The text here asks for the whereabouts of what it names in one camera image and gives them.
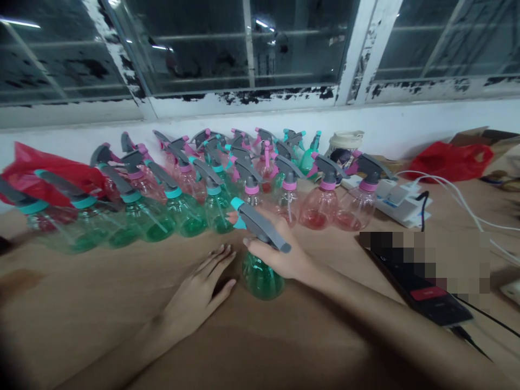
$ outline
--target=wooden table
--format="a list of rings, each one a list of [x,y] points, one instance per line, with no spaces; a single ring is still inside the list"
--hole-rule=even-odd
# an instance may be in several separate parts
[[[519,227],[516,215],[520,212],[510,201],[518,199],[517,194],[476,180],[458,186],[481,218]],[[308,190],[309,184],[303,187]],[[433,216],[426,223],[428,233],[455,237],[456,232],[477,231],[467,212],[442,187],[425,187],[434,200],[429,207]],[[155,244],[138,242],[115,251],[94,249],[64,256],[24,241],[23,225],[17,211],[0,218],[0,235],[21,242],[0,258],[2,319],[9,342],[40,388],[52,388],[132,335],[164,307],[184,276],[210,250],[224,242],[235,246],[239,253],[229,270],[234,276],[239,276],[245,255],[244,232],[234,231],[226,236],[206,232],[191,239],[174,236]],[[519,232],[484,227],[499,232],[492,234],[498,244],[520,254]],[[379,212],[367,230],[411,232]],[[311,231],[299,225],[295,234],[311,256],[402,302],[359,246],[356,234],[334,227]],[[412,236],[405,237],[409,242]],[[472,264],[475,248],[461,243],[452,251],[439,249],[437,254],[447,264]],[[520,332],[520,308],[498,291],[499,286],[520,278],[520,268],[506,262],[495,249],[491,252],[491,294],[479,297],[492,316]],[[520,383],[520,340],[474,314],[475,324],[466,329]],[[395,356],[388,356],[353,326],[348,314],[294,281],[271,302],[255,299],[239,282],[193,336],[151,365],[132,388],[399,388],[402,370],[393,370]],[[403,373],[410,375],[410,370]]]

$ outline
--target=power strip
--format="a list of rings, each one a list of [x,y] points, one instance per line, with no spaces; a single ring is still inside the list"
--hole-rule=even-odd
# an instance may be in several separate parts
[[[350,179],[343,179],[341,185],[346,189],[358,187],[363,178],[352,175]],[[384,179],[379,181],[378,188],[375,190],[378,200],[375,207],[396,220],[407,228],[421,228],[421,212],[423,208],[423,200],[415,200],[421,193],[421,186],[417,184],[407,183],[399,185],[395,181]],[[426,201],[426,207],[431,205],[432,198]],[[424,212],[424,220],[430,218],[431,214]]]

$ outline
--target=hand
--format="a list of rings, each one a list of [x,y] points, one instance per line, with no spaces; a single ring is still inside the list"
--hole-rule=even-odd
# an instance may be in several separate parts
[[[255,209],[267,218],[278,231],[278,233],[291,245],[289,253],[282,253],[263,243],[258,238],[244,238],[244,245],[249,251],[259,257],[265,264],[273,268],[280,276],[286,279],[296,279],[302,282],[312,272],[313,262],[305,254],[298,241],[293,235],[285,218],[274,215],[264,209]],[[235,224],[238,220],[237,212],[227,214],[228,220]]]
[[[222,272],[235,258],[230,245],[212,251],[202,264],[182,282],[172,300],[157,319],[172,342],[178,342],[194,333],[226,300],[237,282],[229,280],[212,299],[213,291]]]

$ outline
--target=phone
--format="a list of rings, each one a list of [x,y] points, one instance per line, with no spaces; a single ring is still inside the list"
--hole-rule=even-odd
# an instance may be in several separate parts
[[[402,250],[386,250],[386,257],[370,249],[365,248],[365,250],[408,305],[419,314],[447,328],[473,320],[471,312],[449,292],[416,275],[414,263],[405,263],[403,257],[399,255],[403,253]]]

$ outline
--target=cardboard box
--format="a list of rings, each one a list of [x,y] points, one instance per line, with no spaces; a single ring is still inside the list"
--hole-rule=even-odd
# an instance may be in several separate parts
[[[489,129],[489,126],[478,127],[455,134],[450,141],[455,146],[489,145],[495,154],[491,163],[498,160],[506,152],[520,145],[520,134]]]

